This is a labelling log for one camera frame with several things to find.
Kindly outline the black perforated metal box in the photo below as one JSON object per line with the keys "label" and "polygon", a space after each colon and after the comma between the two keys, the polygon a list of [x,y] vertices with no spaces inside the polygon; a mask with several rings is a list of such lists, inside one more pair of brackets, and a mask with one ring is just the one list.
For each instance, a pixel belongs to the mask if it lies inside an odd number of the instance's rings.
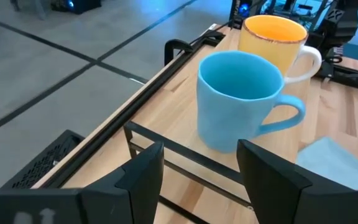
{"label": "black perforated metal box", "polygon": [[9,179],[1,189],[30,189],[69,152],[77,147],[82,140],[84,140],[83,136],[69,129],[65,130],[17,174]]}

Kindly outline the yellow mug with white handle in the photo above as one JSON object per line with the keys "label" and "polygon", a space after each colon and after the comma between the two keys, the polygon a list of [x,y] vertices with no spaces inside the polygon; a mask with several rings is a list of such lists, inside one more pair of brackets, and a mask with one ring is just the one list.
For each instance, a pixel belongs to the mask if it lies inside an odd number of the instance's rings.
{"label": "yellow mug with white handle", "polygon": [[[323,61],[321,53],[306,46],[308,31],[299,23],[279,16],[257,15],[244,19],[238,49],[256,54],[274,64],[284,76],[286,84],[302,82],[314,76]],[[287,73],[303,56],[313,59],[313,66],[296,77]]]}

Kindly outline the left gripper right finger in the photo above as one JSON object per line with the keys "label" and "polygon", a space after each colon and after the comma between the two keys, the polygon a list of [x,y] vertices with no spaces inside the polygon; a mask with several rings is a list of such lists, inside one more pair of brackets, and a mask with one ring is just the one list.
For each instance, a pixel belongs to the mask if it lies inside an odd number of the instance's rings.
{"label": "left gripper right finger", "polygon": [[259,224],[358,224],[358,190],[246,139],[237,142],[237,163]]}

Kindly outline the blue mug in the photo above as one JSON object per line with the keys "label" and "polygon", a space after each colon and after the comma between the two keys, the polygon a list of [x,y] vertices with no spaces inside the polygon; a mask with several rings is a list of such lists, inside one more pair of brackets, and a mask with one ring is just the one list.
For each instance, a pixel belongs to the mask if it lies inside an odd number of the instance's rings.
{"label": "blue mug", "polygon": [[[288,129],[301,123],[305,104],[282,94],[285,82],[268,60],[238,50],[215,52],[199,64],[196,84],[197,130],[211,149],[232,153],[240,139]],[[276,106],[292,106],[296,115],[264,124]]]}

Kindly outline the wooden shelf with black frame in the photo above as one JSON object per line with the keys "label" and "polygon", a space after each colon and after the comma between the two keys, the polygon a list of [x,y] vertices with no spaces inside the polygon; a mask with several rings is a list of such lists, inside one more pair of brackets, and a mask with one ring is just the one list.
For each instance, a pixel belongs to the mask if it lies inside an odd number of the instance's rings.
{"label": "wooden shelf with black frame", "polygon": [[[198,64],[202,58],[211,53],[223,50],[237,50],[240,30],[222,29],[226,35],[220,43],[212,48],[203,47],[162,89],[146,102],[132,118],[146,129],[187,147],[191,152],[197,152],[239,172],[236,154],[223,154],[208,148],[199,138],[196,130],[196,75]],[[289,76],[295,77],[307,71],[312,66],[310,56],[302,56],[289,71]],[[307,102],[310,79],[286,85],[284,94],[294,95],[305,104]],[[264,124],[281,121],[296,114],[296,109],[289,106],[278,106],[270,112]],[[266,134],[252,140],[253,143],[276,153],[277,155],[295,162],[301,142],[301,126]],[[218,174],[207,167],[181,156],[165,148],[166,163],[163,173],[161,196],[168,203],[178,205],[184,212],[189,212],[195,218],[200,218],[210,224],[259,224],[251,207],[245,207],[239,202],[249,202],[243,185]],[[199,184],[195,180],[177,172],[167,165],[182,168],[185,173],[206,180],[213,187],[220,187],[230,193],[239,202],[229,199],[216,191]],[[180,215],[162,202],[158,203],[154,224],[192,224],[196,223]]]}

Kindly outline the black table clamp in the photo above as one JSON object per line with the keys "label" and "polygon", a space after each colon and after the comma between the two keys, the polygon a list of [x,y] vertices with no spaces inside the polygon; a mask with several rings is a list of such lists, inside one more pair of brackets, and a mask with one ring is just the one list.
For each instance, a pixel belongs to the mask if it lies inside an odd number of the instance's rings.
{"label": "black table clamp", "polygon": [[168,65],[174,58],[174,50],[184,51],[185,53],[192,53],[194,48],[189,43],[172,39],[165,43],[164,46],[164,65]]}

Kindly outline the teal folded cloth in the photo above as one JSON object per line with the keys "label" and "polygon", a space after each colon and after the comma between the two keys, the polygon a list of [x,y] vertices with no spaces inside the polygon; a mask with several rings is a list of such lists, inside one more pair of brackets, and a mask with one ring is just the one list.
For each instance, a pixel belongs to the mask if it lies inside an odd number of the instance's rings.
{"label": "teal folded cloth", "polygon": [[304,147],[297,155],[296,165],[358,190],[358,159],[329,137]]}

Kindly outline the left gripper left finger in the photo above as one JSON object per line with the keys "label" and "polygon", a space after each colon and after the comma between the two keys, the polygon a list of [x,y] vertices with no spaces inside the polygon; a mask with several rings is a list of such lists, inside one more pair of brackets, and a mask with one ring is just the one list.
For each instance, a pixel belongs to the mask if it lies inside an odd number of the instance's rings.
{"label": "left gripper left finger", "polygon": [[155,142],[135,158],[81,191],[87,224],[153,224],[163,179],[163,143]]}

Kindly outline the black table edge rail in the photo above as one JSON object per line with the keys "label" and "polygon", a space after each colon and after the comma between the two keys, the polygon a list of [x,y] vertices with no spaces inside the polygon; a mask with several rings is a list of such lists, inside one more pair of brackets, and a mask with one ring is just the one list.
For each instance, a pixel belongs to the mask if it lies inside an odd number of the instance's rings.
{"label": "black table edge rail", "polygon": [[227,30],[227,26],[215,30],[206,30],[190,44],[194,48],[192,53],[174,50],[174,58],[168,65],[164,66],[141,89],[135,92],[54,168],[36,182],[32,188],[55,188],[65,184],[105,142],[119,132],[121,127],[198,53],[200,48],[204,47],[204,45],[217,46],[225,37]]}

